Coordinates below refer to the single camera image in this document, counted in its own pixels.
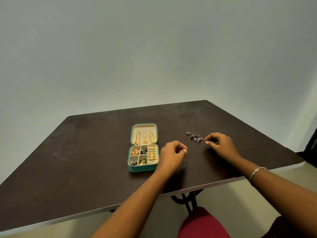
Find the left hand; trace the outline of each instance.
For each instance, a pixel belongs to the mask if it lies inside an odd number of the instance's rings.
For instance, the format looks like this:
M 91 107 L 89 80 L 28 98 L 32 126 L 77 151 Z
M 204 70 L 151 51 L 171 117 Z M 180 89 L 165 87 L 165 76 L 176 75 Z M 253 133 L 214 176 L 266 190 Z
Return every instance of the left hand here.
M 187 147 L 179 141 L 167 143 L 161 149 L 157 172 L 163 172 L 170 177 L 180 167 L 187 154 Z

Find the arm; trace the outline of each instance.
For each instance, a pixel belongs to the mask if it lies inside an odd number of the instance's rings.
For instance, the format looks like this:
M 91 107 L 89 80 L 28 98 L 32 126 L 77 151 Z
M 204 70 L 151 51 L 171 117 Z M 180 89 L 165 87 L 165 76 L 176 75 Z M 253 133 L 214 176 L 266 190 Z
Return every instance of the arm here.
M 161 150 L 158 167 L 153 175 L 141 185 L 92 235 L 91 238 L 138 237 L 162 191 L 164 184 L 178 169 L 187 153 L 187 147 L 173 141 Z
M 218 144 L 210 141 L 213 139 L 217 139 Z M 224 134 L 211 133 L 205 138 L 205 142 L 248 180 L 259 167 L 242 158 L 230 137 Z M 254 174 L 251 184 L 294 227 L 308 237 L 317 237 L 316 193 L 265 169 Z

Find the forearm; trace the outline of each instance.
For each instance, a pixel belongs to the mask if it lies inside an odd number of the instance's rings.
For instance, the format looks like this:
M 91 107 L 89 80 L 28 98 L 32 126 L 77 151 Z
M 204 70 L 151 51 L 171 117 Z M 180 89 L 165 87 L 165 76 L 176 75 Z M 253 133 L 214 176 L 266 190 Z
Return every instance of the forearm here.
M 154 172 L 93 234 L 92 238 L 138 237 L 168 178 L 162 172 Z
M 233 157 L 227 161 L 248 180 L 259 166 Z M 317 237 L 317 194 L 294 184 L 270 171 L 260 169 L 251 180 L 252 185 L 290 223 L 309 237 Z

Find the silver bracelet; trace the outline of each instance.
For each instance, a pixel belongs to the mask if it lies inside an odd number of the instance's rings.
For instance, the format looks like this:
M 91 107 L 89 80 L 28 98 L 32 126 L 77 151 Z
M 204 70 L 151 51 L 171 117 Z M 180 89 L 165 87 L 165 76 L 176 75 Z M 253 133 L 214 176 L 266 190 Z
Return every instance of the silver bracelet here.
M 249 179 L 249 182 L 250 182 L 250 183 L 251 183 L 251 179 L 252 179 L 252 177 L 254 176 L 255 172 L 257 172 L 259 169 L 266 169 L 266 170 L 267 170 L 267 168 L 265 168 L 265 167 L 259 167 L 259 168 L 257 168 L 257 169 L 251 174 L 251 176 L 250 176 L 250 179 Z

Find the table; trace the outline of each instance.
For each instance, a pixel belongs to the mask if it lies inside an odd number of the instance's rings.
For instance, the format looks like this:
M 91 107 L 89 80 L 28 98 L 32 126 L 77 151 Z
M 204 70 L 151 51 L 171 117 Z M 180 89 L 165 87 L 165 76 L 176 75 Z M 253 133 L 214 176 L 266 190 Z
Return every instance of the table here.
M 127 166 L 133 124 L 150 122 L 158 126 L 160 148 L 173 140 L 188 147 L 162 195 L 243 179 L 204 142 L 192 141 L 187 131 L 201 137 L 224 133 L 241 156 L 270 170 L 304 163 L 206 100 L 69 116 L 0 185 L 0 235 L 117 208 L 153 173 L 131 173 Z

